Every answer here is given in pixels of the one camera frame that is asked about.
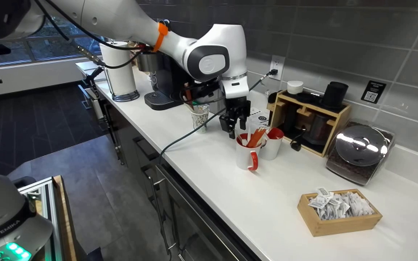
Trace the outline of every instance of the wooden box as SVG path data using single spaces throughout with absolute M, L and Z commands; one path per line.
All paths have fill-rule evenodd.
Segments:
M 346 191 L 356 193 L 361 198 L 365 198 L 358 190 L 336 190 L 333 193 L 343 194 Z M 381 219 L 381 213 L 368 201 L 369 207 L 374 210 L 372 214 L 368 216 L 355 216 L 335 220 L 322 220 L 313 207 L 308 206 L 310 198 L 313 198 L 316 193 L 301 194 L 297 203 L 298 213 L 304 219 L 310 233 L 313 236 L 332 235 L 332 233 L 345 233 L 353 230 L 367 230 L 372 229 L 374 225 Z
M 320 156 L 326 155 L 332 145 L 333 135 L 346 123 L 351 113 L 348 104 L 342 104 L 340 109 L 333 111 L 310 103 L 301 103 L 287 93 L 278 93 L 275 103 L 268 104 L 266 109 L 271 111 L 269 126 L 279 127 L 284 132 L 284 142 L 288 143 L 291 139 L 297 139 L 301 148 Z M 310 130 L 316 116 L 326 119 L 322 145 L 310 143 L 300 138 L 303 129 L 306 132 Z

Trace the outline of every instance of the window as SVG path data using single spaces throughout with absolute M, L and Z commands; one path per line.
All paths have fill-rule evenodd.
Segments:
M 55 27 L 46 22 L 44 26 L 31 36 L 23 38 L 20 40 L 1 42 L 10 48 L 11 52 L 7 55 L 0 55 L 0 65 L 81 56 L 73 45 L 81 45 L 91 53 L 99 53 L 98 43 L 91 38 L 86 38 L 73 24 L 55 17 L 53 20 L 60 27 L 60 30 L 68 35 L 68 38 L 70 38 L 70 42 L 63 40 Z

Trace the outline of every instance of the gray tile wall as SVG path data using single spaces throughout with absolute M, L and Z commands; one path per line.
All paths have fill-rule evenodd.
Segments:
M 137 0 L 152 17 L 168 17 L 176 33 L 200 38 L 211 23 L 240 23 L 246 35 L 249 82 L 285 56 L 281 81 L 301 80 L 324 91 L 332 80 L 349 85 L 352 119 L 393 130 L 418 151 L 418 0 Z M 361 101 L 368 80 L 387 84 L 377 104 Z

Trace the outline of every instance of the orange joint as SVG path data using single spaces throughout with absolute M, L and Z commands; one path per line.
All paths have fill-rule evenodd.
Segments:
M 160 45 L 163 42 L 163 38 L 166 36 L 168 33 L 168 27 L 163 24 L 163 23 L 159 23 L 156 30 L 159 32 L 159 36 L 156 38 L 155 43 L 153 43 L 153 52 L 159 51 L 160 49 Z

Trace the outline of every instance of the power outlet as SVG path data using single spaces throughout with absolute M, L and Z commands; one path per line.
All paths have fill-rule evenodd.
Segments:
M 275 75 L 269 75 L 271 78 L 281 80 L 284 56 L 271 55 L 269 69 L 277 69 Z

